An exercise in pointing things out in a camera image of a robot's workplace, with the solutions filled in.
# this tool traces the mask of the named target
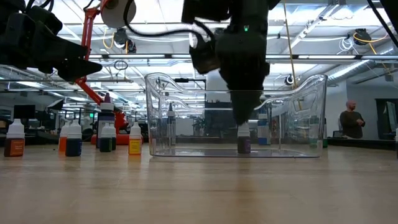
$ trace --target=white bottle cap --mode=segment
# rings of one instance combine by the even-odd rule
[[[141,138],[141,128],[138,125],[138,122],[134,122],[134,125],[130,129],[130,138],[137,138],[139,136]]]
[[[109,129],[110,129],[112,138],[116,138],[116,128],[114,127],[114,124],[109,124]]]
[[[101,130],[101,138],[112,138],[114,136],[113,130],[109,123],[106,123]]]
[[[7,138],[24,138],[24,128],[21,119],[14,119],[14,122],[8,127]]]
[[[249,125],[243,123],[238,127],[238,137],[250,137]]]
[[[169,104],[169,110],[167,112],[167,116],[169,116],[169,117],[175,116],[175,112],[173,111],[173,105],[171,103]]]
[[[267,114],[259,114],[259,119],[267,119]]]
[[[68,138],[70,139],[81,139],[81,126],[78,120],[73,120],[72,124],[68,128]]]
[[[68,133],[69,133],[69,124],[66,123],[65,125],[62,126],[61,128],[61,133],[60,133],[60,137],[68,137]]]
[[[101,110],[110,110],[110,111],[113,111],[114,105],[113,105],[113,103],[101,103],[101,104],[99,105],[99,108],[100,108]]]

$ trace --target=fluorescent light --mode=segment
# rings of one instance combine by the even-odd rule
[[[266,55],[266,59],[287,59],[290,55]]]
[[[63,95],[61,95],[61,94],[59,94],[59,93],[53,93],[53,92],[49,92],[51,95],[54,95],[54,96],[58,96],[58,97],[65,97],[65,96],[63,96]]]
[[[299,55],[298,59],[354,59],[355,55]]]
[[[396,59],[396,60],[398,60],[398,56],[396,56],[396,55],[363,55],[362,59],[377,59],[377,60]]]
[[[66,91],[75,91],[75,90],[47,90],[47,89],[45,89],[45,90],[43,90],[43,91],[52,91],[52,92],[66,92]]]
[[[21,84],[21,85],[25,85],[25,86],[34,87],[34,88],[42,88],[42,87],[44,87],[43,85],[38,84],[35,81],[32,81],[32,82],[17,82],[17,83]]]
[[[7,91],[40,91],[38,89],[8,89]]]
[[[151,54],[118,54],[109,55],[110,58],[165,58],[165,55],[151,55]]]
[[[101,49],[100,51],[102,51],[102,52],[105,52],[105,53],[109,54],[109,52],[108,52],[107,50],[105,50],[105,49]]]
[[[172,55],[172,58],[191,58],[191,55],[188,54],[177,54],[177,55]]]
[[[119,96],[117,94],[115,94],[115,93],[113,93],[111,91],[109,91],[108,93],[109,93],[109,96],[114,98],[115,100],[119,99]]]
[[[69,98],[76,101],[88,101],[88,99],[82,97],[69,96]]]
[[[197,102],[197,101],[203,101],[203,102],[204,102],[204,99],[186,99],[186,100],[183,100],[183,101],[185,101],[185,102]]]
[[[89,59],[102,58],[102,55],[90,55]]]

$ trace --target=clear plastic bin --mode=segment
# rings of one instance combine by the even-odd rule
[[[187,90],[165,74],[148,75],[146,94],[150,154],[181,157],[320,157],[326,80],[325,75],[314,75],[295,90],[262,91],[261,102],[248,122],[251,153],[238,154],[237,127],[231,104],[207,100],[203,106],[203,101],[210,96],[228,99],[229,91]],[[196,98],[201,98],[201,105],[192,104]],[[175,128],[168,125],[170,103],[175,113]]]

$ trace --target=bottle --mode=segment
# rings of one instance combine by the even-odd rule
[[[105,126],[101,130],[101,139],[99,140],[99,151],[100,152],[111,152],[112,151],[112,128],[109,124],[105,124]]]
[[[175,112],[171,103],[167,112],[167,136],[169,137],[170,145],[175,146]]]
[[[6,142],[4,143],[4,157],[23,156],[25,149],[25,130],[20,119],[8,127]]]
[[[251,143],[250,143],[250,130],[247,123],[243,123],[238,127],[238,153],[239,154],[250,154]]]
[[[67,149],[65,155],[68,157],[81,155],[81,127],[78,120],[73,120],[68,129]]]
[[[318,147],[318,137],[319,136],[319,119],[317,116],[310,117],[310,124],[309,124],[309,138],[310,138],[310,147],[316,148]]]
[[[101,131],[105,124],[110,124],[114,126],[114,105],[112,103],[112,99],[109,93],[106,93],[104,101],[99,105],[101,112],[98,113],[98,122],[97,122],[97,141],[96,148],[100,148],[100,139],[101,139]]]
[[[397,159],[398,159],[398,128],[396,129],[396,152],[397,152]]]
[[[129,155],[141,155],[142,149],[142,136],[141,128],[138,122],[134,122],[134,125],[130,129],[129,137]]]
[[[65,123],[65,125],[61,128],[60,139],[58,142],[58,152],[65,152],[67,150],[67,138],[69,132],[69,124]]]
[[[328,147],[328,129],[326,128],[326,118],[325,118],[325,125],[323,127],[323,148]]]
[[[257,122],[257,138],[260,146],[269,144],[268,117],[265,110],[260,110],[259,121]]]
[[[112,136],[112,150],[116,150],[116,128],[112,124],[109,124],[109,128]]]

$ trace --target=computer monitor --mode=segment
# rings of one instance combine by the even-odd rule
[[[15,105],[14,119],[34,119],[36,105]]]

